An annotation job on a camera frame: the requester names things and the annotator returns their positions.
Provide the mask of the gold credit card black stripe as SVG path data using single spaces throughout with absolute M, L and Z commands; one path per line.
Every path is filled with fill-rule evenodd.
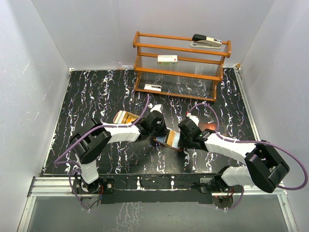
M 179 139 L 180 139 L 180 133 L 178 131 L 170 130 L 167 136 L 166 144 L 170 147 L 178 148 Z

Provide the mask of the brown leather card holder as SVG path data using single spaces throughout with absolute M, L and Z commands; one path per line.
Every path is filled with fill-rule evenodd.
M 163 146 L 181 151 L 182 148 L 179 146 L 180 132 L 169 130 L 167 135 L 161 137 L 154 137 L 154 141 L 160 143 Z

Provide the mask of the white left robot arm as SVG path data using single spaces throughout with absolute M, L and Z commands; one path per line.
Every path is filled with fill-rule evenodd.
M 101 123 L 93 118 L 70 139 L 70 145 L 81 169 L 81 187 L 89 193 L 99 189 L 100 181 L 96 159 L 106 145 L 117 142 L 139 142 L 148 137 L 161 137 L 168 133 L 161 110 L 152 110 L 127 124 Z

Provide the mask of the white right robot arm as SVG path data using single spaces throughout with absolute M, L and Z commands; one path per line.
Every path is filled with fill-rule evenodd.
M 271 145 L 246 143 L 217 135 L 214 130 L 201 130 L 197 119 L 186 118 L 179 125 L 179 145 L 230 157 L 243 165 L 225 166 L 210 181 L 200 186 L 209 191 L 228 191 L 236 185 L 256 186 L 272 193 L 290 168 Z

